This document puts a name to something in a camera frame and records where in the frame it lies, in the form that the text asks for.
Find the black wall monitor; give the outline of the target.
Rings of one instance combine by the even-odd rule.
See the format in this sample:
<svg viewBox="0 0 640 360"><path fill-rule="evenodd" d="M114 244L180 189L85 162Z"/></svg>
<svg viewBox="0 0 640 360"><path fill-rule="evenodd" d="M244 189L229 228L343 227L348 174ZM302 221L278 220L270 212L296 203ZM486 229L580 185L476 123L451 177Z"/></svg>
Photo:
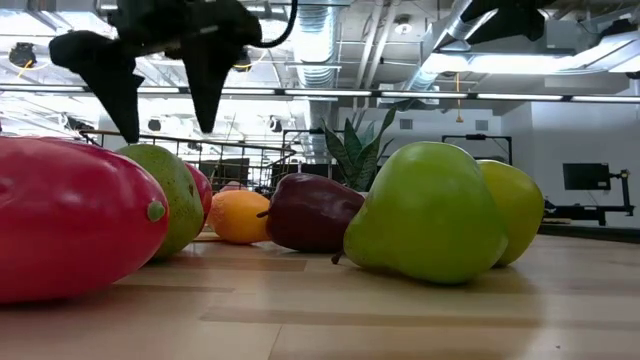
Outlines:
<svg viewBox="0 0 640 360"><path fill-rule="evenodd" d="M611 173L607 163L564 163L563 176L566 190L611 189Z"/></svg>

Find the orange yellow mango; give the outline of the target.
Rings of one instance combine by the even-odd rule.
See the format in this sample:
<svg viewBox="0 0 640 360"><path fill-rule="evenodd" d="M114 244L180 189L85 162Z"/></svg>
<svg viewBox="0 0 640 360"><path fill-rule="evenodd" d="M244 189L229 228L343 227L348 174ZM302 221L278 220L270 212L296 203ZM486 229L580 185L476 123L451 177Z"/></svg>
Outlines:
<svg viewBox="0 0 640 360"><path fill-rule="evenodd" d="M212 197L207 225L224 241L252 244L270 241L266 230L268 217L258 217L269 208L264 196L247 191L231 190Z"/></svg>

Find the black metal frame stand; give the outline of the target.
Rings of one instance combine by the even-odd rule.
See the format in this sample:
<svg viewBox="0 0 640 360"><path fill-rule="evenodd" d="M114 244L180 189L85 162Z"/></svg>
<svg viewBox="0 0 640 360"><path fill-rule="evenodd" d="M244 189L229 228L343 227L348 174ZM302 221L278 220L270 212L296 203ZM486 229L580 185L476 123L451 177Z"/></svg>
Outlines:
<svg viewBox="0 0 640 360"><path fill-rule="evenodd" d="M495 135L485 135L485 134L466 134L466 135L442 135L440 140L443 143L453 143L454 139L462 139L466 141L493 141L505 154L506 158L501 156L491 156L491 157L477 157L476 160L496 160L505 164L512 165L513 164L513 139L511 136L495 136ZM499 140L504 140L507 144L507 147L503 147Z"/></svg>

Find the rectangular ceiling light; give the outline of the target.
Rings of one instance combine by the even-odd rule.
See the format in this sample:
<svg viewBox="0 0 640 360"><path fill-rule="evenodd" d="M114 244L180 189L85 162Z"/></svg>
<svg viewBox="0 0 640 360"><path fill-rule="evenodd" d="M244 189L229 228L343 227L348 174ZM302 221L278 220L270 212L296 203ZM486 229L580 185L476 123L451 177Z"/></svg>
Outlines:
<svg viewBox="0 0 640 360"><path fill-rule="evenodd" d="M510 75L583 75L602 72L602 69L578 66L571 56L441 53L430 55L421 70L432 74L472 72Z"/></svg>

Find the wire basket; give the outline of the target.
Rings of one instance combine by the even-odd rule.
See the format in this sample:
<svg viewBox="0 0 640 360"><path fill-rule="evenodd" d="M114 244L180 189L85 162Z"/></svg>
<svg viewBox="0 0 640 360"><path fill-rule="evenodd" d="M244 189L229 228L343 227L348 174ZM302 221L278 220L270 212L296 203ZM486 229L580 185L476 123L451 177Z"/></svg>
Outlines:
<svg viewBox="0 0 640 360"><path fill-rule="evenodd" d="M219 160L248 158L250 169L248 184L245 186L248 190L266 197L275 191L278 182L288 174L291 159L296 154L292 149L244 141L178 138L167 135L142 134L139 142L164 147L183 162L199 169L210 183L213 165Z"/></svg>

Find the long overhead light bar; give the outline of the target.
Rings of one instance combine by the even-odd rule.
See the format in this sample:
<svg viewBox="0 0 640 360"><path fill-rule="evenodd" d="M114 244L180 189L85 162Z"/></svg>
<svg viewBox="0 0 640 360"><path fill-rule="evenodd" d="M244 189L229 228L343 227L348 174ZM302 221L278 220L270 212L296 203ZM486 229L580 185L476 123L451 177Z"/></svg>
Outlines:
<svg viewBox="0 0 640 360"><path fill-rule="evenodd" d="M91 92L88 86L57 84L4 84L0 83L0 92L33 92L73 94ZM188 87L140 87L142 95L169 96L190 95ZM484 93L484 92L417 92L388 90L340 90L340 89L289 89L289 88L223 88L223 96L289 96L309 98L380 98L380 99L447 99L469 101L525 101L525 102L565 102L565 103L602 103L640 105L640 95L566 95L566 94L528 94L528 93Z"/></svg>

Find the red mango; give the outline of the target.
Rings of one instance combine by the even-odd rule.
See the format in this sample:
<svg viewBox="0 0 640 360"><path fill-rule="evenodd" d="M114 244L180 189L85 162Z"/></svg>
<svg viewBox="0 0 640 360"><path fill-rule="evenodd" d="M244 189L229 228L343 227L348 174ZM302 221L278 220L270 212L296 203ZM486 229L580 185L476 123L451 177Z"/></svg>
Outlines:
<svg viewBox="0 0 640 360"><path fill-rule="evenodd" d="M132 160L51 137L0 136L0 304L109 286L144 265L168 200Z"/></svg>

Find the yellow-green apple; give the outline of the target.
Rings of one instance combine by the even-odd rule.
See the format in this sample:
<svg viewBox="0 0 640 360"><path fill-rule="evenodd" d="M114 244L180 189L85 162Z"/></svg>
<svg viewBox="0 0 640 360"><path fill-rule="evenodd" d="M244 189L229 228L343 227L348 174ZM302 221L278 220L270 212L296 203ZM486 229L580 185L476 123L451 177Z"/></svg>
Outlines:
<svg viewBox="0 0 640 360"><path fill-rule="evenodd" d="M507 267L518 260L535 239L544 215L544 197L534 180L522 170L495 160L477 163L508 235L508 245L495 267Z"/></svg>

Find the green snake plant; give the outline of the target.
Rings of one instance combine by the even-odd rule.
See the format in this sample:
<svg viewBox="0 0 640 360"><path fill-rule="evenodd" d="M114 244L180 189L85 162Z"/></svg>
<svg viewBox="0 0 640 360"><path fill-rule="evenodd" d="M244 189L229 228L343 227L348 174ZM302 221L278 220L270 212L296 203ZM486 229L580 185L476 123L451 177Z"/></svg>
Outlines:
<svg viewBox="0 0 640 360"><path fill-rule="evenodd" d="M368 190L377 173L381 152L392 142L389 140L381 145L382 135L393 123L396 112L397 108L392 107L380 125L370 122L360 135L355 132L349 119L345 120L342 137L322 121L327 150L337 161L347 187L357 192Z"/></svg>

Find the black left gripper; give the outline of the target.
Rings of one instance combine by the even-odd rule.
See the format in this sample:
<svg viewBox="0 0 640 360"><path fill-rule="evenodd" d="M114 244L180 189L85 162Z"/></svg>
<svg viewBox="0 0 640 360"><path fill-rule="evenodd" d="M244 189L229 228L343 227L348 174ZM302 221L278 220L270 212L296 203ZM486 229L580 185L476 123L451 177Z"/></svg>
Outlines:
<svg viewBox="0 0 640 360"><path fill-rule="evenodd" d="M78 74L128 144L139 141L137 90L144 78L126 51L143 56L181 47L195 115L202 133L213 132L236 46L262 39L259 20L238 0L116 0L107 20L118 40L88 30L49 42L51 62Z"/></svg>

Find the red round fruit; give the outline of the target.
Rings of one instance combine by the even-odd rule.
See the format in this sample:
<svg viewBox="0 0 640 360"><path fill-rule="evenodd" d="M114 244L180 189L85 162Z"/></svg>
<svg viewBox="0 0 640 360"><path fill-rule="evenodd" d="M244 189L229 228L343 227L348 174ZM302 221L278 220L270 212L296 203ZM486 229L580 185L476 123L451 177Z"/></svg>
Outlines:
<svg viewBox="0 0 640 360"><path fill-rule="evenodd" d="M209 211L211 209L211 202L212 202L212 196L213 196L211 183L208 180L208 178L199 169L197 169L190 163L186 163L185 166L190 171L200 196L200 201L203 208L202 227L204 227L209 215Z"/></svg>

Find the dark red apple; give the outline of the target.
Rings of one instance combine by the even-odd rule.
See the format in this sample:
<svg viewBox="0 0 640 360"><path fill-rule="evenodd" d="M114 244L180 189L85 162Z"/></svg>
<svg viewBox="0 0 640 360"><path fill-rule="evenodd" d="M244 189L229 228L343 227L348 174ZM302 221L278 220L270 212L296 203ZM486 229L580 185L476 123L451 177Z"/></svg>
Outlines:
<svg viewBox="0 0 640 360"><path fill-rule="evenodd" d="M360 193L326 177L307 173L284 176L269 207L259 213L271 240L304 253L337 253L344 233L364 203Z"/></svg>

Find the smooth green pear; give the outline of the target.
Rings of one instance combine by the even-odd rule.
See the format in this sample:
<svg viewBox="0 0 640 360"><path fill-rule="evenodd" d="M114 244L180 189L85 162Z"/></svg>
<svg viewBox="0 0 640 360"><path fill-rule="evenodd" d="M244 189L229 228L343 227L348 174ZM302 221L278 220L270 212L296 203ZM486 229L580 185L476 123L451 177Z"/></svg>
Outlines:
<svg viewBox="0 0 640 360"><path fill-rule="evenodd" d="M476 160L454 145L416 142L384 163L343 248L367 270L460 284L495 265L507 244Z"/></svg>

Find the speckled green pear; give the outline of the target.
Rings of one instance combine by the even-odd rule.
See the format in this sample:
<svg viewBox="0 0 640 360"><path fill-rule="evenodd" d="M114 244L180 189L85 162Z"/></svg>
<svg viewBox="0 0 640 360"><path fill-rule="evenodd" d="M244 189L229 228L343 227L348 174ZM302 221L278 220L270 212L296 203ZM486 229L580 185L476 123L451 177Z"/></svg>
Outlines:
<svg viewBox="0 0 640 360"><path fill-rule="evenodd" d="M168 200L168 232L153 260L169 258L189 245L200 233L204 211L195 180L186 164L158 145L134 144L122 147L124 155L149 172Z"/></svg>

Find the silver ribbed ventilation duct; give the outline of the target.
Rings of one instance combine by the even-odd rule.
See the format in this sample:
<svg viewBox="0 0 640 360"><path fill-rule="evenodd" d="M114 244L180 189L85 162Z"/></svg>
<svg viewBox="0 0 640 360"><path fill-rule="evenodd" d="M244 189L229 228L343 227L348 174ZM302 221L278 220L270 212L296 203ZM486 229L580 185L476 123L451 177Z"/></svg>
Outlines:
<svg viewBox="0 0 640 360"><path fill-rule="evenodd" d="M336 70L336 36L339 10L335 7L303 5L298 7L291 36L296 72L304 88L331 88Z"/></svg>

